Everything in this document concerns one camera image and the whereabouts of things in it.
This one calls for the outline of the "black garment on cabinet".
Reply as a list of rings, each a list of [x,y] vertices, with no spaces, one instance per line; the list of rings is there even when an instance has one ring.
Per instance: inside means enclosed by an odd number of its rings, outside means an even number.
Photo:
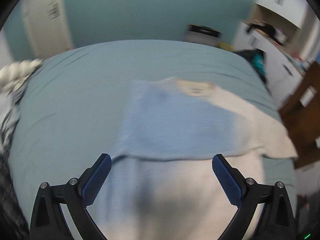
[[[252,29],[260,30],[270,38],[275,37],[275,34],[276,34],[276,29],[270,24],[259,25],[259,24],[251,23],[246,29],[246,33],[250,33]]]

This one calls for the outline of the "white door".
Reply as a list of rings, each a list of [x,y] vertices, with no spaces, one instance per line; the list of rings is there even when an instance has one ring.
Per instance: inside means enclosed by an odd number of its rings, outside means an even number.
[[[37,58],[48,59],[74,49],[64,0],[22,0],[22,16]]]

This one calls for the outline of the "black box behind bed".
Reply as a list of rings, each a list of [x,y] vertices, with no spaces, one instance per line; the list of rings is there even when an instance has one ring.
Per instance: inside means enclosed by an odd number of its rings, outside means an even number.
[[[220,38],[221,37],[221,33],[215,29],[206,27],[206,26],[202,26],[202,25],[194,25],[194,24],[190,24],[188,27],[188,30],[191,32],[195,32],[195,33],[199,33],[199,34],[203,34],[203,35],[207,35],[207,36],[211,36],[214,38]]]

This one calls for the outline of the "dark plaid garment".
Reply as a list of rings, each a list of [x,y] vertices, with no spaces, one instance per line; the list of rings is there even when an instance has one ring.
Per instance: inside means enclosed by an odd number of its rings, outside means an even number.
[[[6,157],[1,155],[1,239],[29,239],[29,225],[17,200]]]

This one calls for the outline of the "black teal bag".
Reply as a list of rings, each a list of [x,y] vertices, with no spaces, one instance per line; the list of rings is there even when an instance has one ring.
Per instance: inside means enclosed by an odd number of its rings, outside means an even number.
[[[236,55],[243,57],[253,67],[255,72],[259,75],[264,84],[267,83],[265,72],[265,53],[260,49],[254,50],[237,50],[234,52]]]

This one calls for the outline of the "striped grey clothing pile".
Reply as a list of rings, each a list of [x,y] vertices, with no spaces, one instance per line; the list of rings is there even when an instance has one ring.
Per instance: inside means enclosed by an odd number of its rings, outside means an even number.
[[[20,119],[19,103],[24,92],[1,93],[1,155],[8,155]]]

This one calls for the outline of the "white blue knit sweater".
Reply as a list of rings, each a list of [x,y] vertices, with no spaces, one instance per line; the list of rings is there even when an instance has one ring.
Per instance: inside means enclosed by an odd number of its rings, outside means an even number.
[[[282,181],[296,202],[287,131],[212,83],[135,81],[98,197],[108,239],[217,239],[236,212],[212,171],[221,153],[246,177]]]

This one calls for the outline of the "brown wooden chair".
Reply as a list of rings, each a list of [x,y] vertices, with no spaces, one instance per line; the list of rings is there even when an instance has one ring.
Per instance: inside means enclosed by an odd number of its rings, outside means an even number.
[[[315,94],[303,106],[300,99],[309,88]],[[279,110],[280,117],[286,127],[289,138],[294,144],[298,159],[294,161],[296,169],[319,161],[319,63],[314,61],[306,71],[303,80],[287,102]]]

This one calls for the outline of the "white puffer jacket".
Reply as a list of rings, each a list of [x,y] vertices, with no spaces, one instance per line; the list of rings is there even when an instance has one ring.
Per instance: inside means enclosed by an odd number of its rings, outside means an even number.
[[[10,93],[19,89],[27,79],[41,67],[43,60],[24,60],[4,66],[1,71],[1,93]]]

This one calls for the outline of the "teal bed sheet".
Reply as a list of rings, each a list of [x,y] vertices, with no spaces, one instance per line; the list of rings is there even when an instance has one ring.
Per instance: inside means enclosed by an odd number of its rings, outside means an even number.
[[[232,52],[186,42],[138,40],[95,44],[56,55],[44,61],[27,83],[9,157],[29,231],[40,185],[62,185],[80,178],[103,153],[112,159],[131,85],[166,79],[212,83],[281,122],[259,75]],[[98,228],[102,189],[86,207]],[[252,239],[263,206],[257,206],[243,239]],[[73,239],[82,239],[67,206],[61,204],[61,209]]]

